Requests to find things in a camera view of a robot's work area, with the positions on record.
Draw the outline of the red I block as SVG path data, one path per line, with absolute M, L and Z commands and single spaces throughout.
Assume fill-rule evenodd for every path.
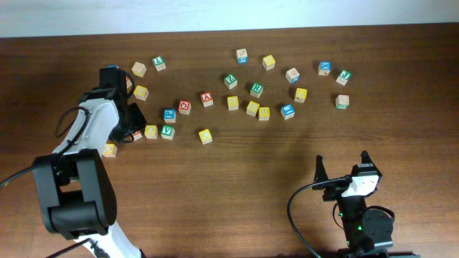
M 134 140 L 134 141 L 136 141 L 136 140 L 138 140 L 138 139 L 140 139 L 140 138 L 143 137 L 142 134 L 141 134 L 141 132 L 140 132 L 139 130 L 133 132 L 133 133 L 132 133 L 132 136 L 133 136 L 133 140 Z

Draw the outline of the yellow C block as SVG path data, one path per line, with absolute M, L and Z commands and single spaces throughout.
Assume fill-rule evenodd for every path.
M 199 138 L 203 145 L 212 142 L 212 134 L 210 133 L 209 129 L 199 131 Z

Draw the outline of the green R block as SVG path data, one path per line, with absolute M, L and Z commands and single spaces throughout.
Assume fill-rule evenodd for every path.
M 259 98 L 264 90 L 264 87 L 261 84 L 254 83 L 250 88 L 250 94 L 253 97 Z

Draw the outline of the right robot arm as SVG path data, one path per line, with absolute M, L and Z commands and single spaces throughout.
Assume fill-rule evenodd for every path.
M 341 257 L 387 257 L 393 246 L 394 212 L 381 206 L 367 206 L 365 199 L 377 191 L 382 173 L 364 150 L 361 163 L 351 173 L 330 179 L 323 157 L 316 156 L 314 190 L 323 191 L 324 201 L 334 201 L 340 212 L 347 248 L 340 249 Z

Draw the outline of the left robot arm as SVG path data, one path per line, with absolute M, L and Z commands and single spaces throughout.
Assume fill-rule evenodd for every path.
M 45 228 L 94 257 L 143 257 L 118 222 L 113 186 L 102 162 L 109 140 L 131 143 L 146 120 L 128 99 L 133 78 L 112 66 L 100 69 L 99 85 L 85 92 L 66 137 L 48 156 L 35 158 L 34 181 Z

